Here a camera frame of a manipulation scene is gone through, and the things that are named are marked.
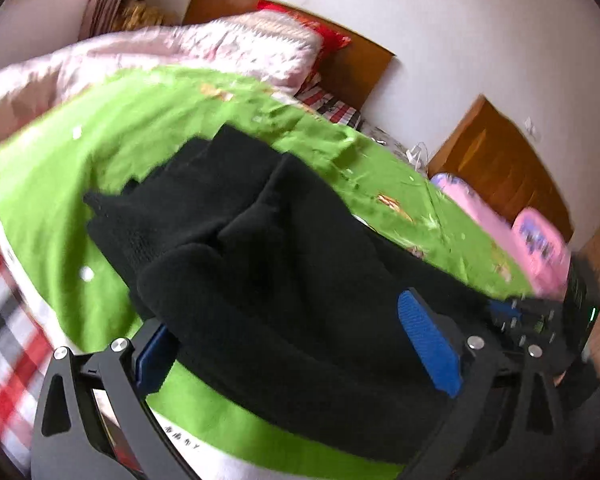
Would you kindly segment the floral nightstand cloth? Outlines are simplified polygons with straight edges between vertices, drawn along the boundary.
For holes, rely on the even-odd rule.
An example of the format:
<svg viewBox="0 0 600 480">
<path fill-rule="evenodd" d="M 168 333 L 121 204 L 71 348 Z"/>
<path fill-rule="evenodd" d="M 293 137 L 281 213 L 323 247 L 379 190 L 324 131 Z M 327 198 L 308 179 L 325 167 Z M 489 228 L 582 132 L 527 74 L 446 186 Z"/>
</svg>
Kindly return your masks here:
<svg viewBox="0 0 600 480">
<path fill-rule="evenodd" d="M 403 143 L 390 136 L 389 133 L 377 126 L 372 126 L 369 122 L 364 122 L 358 130 L 426 177 L 429 154 L 427 145 L 424 142 L 418 142 L 411 148 L 407 148 Z"/>
</svg>

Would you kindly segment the wooden headboard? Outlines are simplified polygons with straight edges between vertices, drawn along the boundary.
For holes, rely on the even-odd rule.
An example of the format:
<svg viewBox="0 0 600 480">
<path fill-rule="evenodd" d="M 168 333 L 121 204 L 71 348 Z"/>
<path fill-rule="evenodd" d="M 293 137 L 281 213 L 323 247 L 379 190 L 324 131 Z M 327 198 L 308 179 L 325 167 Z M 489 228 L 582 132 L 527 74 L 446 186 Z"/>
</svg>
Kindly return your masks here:
<svg viewBox="0 0 600 480">
<path fill-rule="evenodd" d="M 376 84 L 384 76 L 394 54 L 351 29 L 275 0 L 189 0 L 183 24 L 202 24 L 224 16 L 254 12 L 265 3 L 279 6 L 297 18 L 302 16 L 350 38 L 350 42 L 345 47 L 332 52 L 325 61 L 321 62 L 318 72 L 322 76 L 321 85 L 325 90 L 360 110 Z"/>
<path fill-rule="evenodd" d="M 569 242 L 570 212 L 552 175 L 518 127 L 482 94 L 428 162 L 430 177 L 452 174 L 512 222 L 527 207 L 539 211 Z"/>
</svg>

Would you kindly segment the pink cartoon pillow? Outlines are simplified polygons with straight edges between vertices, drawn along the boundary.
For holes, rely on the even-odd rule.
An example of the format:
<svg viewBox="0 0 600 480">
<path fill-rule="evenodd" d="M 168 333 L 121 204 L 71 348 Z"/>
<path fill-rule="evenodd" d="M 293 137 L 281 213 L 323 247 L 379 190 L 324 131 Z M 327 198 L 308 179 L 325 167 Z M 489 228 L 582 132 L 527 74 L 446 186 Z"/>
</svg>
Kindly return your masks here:
<svg viewBox="0 0 600 480">
<path fill-rule="evenodd" d="M 560 299 L 565 295 L 571 252 L 557 229 L 534 208 L 524 208 L 512 226 L 517 261 L 534 292 Z"/>
</svg>

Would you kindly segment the black pants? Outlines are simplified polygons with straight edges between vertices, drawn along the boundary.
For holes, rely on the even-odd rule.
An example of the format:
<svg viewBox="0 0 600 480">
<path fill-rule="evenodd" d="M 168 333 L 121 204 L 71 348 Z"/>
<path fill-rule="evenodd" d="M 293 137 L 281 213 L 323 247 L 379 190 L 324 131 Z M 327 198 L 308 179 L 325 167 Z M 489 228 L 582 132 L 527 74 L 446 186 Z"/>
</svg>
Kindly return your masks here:
<svg viewBox="0 0 600 480">
<path fill-rule="evenodd" d="M 267 422 L 405 463 L 452 408 L 398 318 L 415 289 L 463 333 L 486 297 L 363 226 L 302 160 L 231 126 L 188 141 L 87 231 L 181 362 Z"/>
</svg>

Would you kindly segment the red plaid bed sheet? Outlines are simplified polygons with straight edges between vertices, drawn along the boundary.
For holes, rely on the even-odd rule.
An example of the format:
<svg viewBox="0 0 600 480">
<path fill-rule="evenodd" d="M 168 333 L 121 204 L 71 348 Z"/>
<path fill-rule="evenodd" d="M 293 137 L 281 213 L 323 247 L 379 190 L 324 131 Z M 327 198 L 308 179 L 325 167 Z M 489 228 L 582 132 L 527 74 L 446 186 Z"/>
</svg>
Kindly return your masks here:
<svg viewBox="0 0 600 480">
<path fill-rule="evenodd" d="M 0 255 L 0 450 L 30 472 L 38 396 L 53 350 Z"/>
</svg>

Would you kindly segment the red pillow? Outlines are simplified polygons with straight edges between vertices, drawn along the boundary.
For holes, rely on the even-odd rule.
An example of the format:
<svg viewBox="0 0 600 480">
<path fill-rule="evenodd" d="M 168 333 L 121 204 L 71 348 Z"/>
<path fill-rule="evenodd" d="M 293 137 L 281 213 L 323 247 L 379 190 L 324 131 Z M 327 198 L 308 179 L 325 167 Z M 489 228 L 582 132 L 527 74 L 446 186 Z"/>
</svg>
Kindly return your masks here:
<svg viewBox="0 0 600 480">
<path fill-rule="evenodd" d="M 333 54 L 347 47 L 351 38 L 338 30 L 332 29 L 330 26 L 320 22 L 317 18 L 311 18 L 309 15 L 303 14 L 297 10 L 292 10 L 286 6 L 281 6 L 268 0 L 259 0 L 257 3 L 259 11 L 275 11 L 289 15 L 296 22 L 305 28 L 311 29 L 321 37 L 321 47 L 318 55 L 312 66 L 312 75 L 318 73 L 321 64 L 330 58 Z"/>
</svg>

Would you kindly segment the pink bed sheet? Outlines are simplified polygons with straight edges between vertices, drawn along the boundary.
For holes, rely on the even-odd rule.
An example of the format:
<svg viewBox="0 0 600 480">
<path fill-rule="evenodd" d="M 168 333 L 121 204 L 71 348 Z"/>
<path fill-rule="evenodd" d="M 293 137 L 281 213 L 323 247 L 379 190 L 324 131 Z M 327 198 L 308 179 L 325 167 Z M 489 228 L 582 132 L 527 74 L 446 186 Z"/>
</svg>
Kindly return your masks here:
<svg viewBox="0 0 600 480">
<path fill-rule="evenodd" d="M 518 266 L 521 266 L 520 252 L 514 242 L 512 226 L 495 212 L 469 184 L 452 174 L 435 174 L 430 181 L 442 193 L 454 200 L 478 226 L 481 226 L 483 231 L 493 238 L 498 248 L 506 252 Z"/>
</svg>

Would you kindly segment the right wooden headboard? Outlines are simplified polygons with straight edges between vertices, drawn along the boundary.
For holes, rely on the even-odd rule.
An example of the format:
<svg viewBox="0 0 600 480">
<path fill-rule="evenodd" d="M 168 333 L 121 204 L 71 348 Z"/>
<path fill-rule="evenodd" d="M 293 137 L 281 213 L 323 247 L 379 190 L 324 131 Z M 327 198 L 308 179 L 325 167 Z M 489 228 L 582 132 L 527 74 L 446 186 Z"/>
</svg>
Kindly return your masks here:
<svg viewBox="0 0 600 480">
<path fill-rule="evenodd" d="M 430 177 L 452 174 L 512 222 L 527 207 L 539 211 L 569 242 L 570 212 L 552 175 L 518 127 L 482 94 L 428 162 Z"/>
</svg>

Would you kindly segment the pink floral quilt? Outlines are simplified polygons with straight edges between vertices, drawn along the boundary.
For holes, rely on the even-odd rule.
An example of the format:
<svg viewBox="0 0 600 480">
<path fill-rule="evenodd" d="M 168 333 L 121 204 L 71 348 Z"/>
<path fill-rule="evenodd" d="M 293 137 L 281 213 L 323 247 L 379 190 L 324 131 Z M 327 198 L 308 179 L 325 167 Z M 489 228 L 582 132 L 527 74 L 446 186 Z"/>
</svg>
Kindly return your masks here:
<svg viewBox="0 0 600 480">
<path fill-rule="evenodd" d="M 211 68 L 256 78 L 292 96 L 309 75 L 322 43 L 317 32 L 276 11 L 80 41 L 0 70 L 0 143 L 124 68 Z"/>
</svg>

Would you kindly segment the green cartoon blanket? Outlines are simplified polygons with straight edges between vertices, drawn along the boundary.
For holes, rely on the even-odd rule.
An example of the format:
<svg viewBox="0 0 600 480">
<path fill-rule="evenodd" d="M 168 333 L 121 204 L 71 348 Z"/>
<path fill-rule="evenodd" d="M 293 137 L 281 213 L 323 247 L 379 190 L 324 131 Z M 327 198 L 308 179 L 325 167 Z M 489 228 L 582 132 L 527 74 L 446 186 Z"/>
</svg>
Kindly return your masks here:
<svg viewBox="0 0 600 480">
<path fill-rule="evenodd" d="M 130 68 L 0 144 L 0 248 L 54 347 L 97 352 L 140 328 L 125 284 L 87 235 L 85 192 L 117 193 L 227 124 L 303 159 L 358 220 L 463 283 L 495 298 L 532 291 L 456 203 L 364 134 L 246 76 Z"/>
</svg>

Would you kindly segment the left wooden headboard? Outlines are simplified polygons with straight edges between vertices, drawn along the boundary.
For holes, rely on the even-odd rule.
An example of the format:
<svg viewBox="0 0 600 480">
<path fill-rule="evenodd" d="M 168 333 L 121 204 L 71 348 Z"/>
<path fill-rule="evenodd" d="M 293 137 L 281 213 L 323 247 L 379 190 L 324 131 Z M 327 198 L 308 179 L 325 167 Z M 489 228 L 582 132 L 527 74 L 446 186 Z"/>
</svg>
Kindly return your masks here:
<svg viewBox="0 0 600 480">
<path fill-rule="evenodd" d="M 297 18 L 302 16 L 350 38 L 350 42 L 345 47 L 332 52 L 325 61 L 321 62 L 318 72 L 322 76 L 321 85 L 325 90 L 360 110 L 376 84 L 384 76 L 394 54 L 351 29 L 275 0 L 189 0 L 183 24 L 202 24 L 224 16 L 254 12 L 265 3 L 279 6 Z"/>
</svg>

